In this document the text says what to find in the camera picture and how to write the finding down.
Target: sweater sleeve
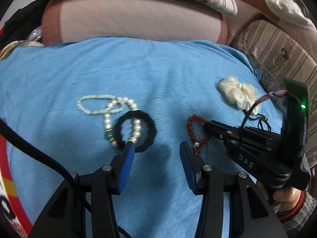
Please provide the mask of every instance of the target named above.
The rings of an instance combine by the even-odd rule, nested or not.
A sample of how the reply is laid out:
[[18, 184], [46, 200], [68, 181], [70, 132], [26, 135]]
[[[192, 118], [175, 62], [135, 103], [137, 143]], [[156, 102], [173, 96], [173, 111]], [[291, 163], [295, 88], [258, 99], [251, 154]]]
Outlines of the sweater sleeve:
[[317, 205], [317, 200], [315, 200], [309, 193], [303, 192], [303, 195], [304, 199], [302, 204], [296, 205], [296, 212], [288, 214], [289, 217], [285, 217], [285, 215], [279, 216], [289, 238], [295, 238], [298, 235]]

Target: person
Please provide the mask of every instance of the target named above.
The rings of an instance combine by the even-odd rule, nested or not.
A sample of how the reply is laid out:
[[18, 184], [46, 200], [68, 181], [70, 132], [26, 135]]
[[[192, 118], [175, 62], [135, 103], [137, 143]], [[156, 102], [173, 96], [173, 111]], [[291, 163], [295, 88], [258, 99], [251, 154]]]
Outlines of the person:
[[[268, 200], [268, 192], [260, 182], [256, 185]], [[273, 194], [281, 202], [277, 216], [289, 238], [310, 238], [317, 234], [317, 200], [308, 192], [284, 187]]]

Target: blue fabric surface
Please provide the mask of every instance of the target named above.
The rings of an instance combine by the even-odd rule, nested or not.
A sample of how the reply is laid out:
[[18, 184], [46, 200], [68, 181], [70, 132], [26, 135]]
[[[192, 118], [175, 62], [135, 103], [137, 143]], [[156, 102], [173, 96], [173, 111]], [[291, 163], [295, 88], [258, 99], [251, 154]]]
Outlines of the blue fabric surface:
[[[153, 146], [135, 155], [126, 189], [114, 196], [118, 224], [133, 238], [193, 238], [202, 196], [188, 188], [179, 145], [190, 142], [186, 121], [193, 114], [232, 126], [242, 122], [243, 112], [229, 105], [218, 88], [228, 75], [265, 93], [242, 53], [207, 41], [97, 38], [17, 48], [0, 62], [0, 117], [70, 172], [82, 175], [110, 163], [118, 150], [104, 140], [102, 117], [84, 115], [76, 107], [77, 99], [88, 94], [133, 99], [153, 118], [158, 133]], [[103, 101], [83, 104], [106, 105]], [[262, 108], [272, 130], [279, 132], [280, 111], [271, 101], [262, 103]], [[113, 115], [112, 122], [122, 114]], [[195, 133], [202, 132], [195, 127]], [[123, 129], [127, 138], [131, 124], [125, 122]], [[10, 144], [7, 152], [18, 196], [34, 223], [62, 178]], [[219, 140], [211, 139], [201, 155], [220, 171], [240, 170]], [[228, 214], [223, 237], [228, 234]]]

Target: red cuff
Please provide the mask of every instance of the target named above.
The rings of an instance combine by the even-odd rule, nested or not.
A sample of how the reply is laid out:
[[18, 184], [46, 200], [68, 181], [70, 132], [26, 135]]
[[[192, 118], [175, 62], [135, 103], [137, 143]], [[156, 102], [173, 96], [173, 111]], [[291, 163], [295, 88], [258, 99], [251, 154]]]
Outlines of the red cuff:
[[295, 216], [297, 214], [297, 212], [300, 210], [300, 208], [302, 207], [304, 201], [305, 201], [305, 192], [302, 191], [301, 196], [300, 196], [299, 201], [296, 204], [296, 206], [290, 212], [283, 214], [283, 215], [278, 215], [278, 218], [280, 219], [280, 221], [286, 221], [286, 220], [291, 219], [293, 216]]

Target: cream scrunchie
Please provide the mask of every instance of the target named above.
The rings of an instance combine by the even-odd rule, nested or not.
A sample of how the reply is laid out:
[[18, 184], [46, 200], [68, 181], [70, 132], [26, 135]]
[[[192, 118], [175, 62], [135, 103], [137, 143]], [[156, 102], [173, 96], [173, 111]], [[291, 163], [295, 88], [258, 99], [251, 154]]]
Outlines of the cream scrunchie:
[[[220, 89], [226, 95], [229, 104], [237, 104], [241, 110], [249, 111], [260, 94], [251, 84], [240, 83], [235, 76], [228, 76], [219, 82]], [[257, 105], [252, 114], [258, 114], [260, 105]]]

